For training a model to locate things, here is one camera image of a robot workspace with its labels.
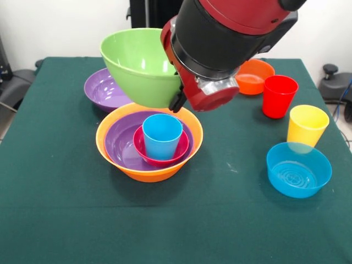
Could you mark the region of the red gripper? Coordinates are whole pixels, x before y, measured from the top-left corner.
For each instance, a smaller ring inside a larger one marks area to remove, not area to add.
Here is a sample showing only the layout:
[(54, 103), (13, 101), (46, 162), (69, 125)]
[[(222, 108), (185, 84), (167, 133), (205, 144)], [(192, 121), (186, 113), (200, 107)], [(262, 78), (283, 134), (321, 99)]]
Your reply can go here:
[(198, 112), (214, 110), (229, 101), (239, 93), (239, 86), (235, 80), (235, 72), (222, 80), (206, 80), (197, 76), (183, 65), (174, 51), (174, 46), (178, 44), (175, 36), (175, 26), (177, 17), (172, 17), (162, 29), (161, 42), (164, 51), (175, 67), (173, 76), (173, 99), (168, 109), (177, 113), (186, 101), (189, 101), (192, 108)]

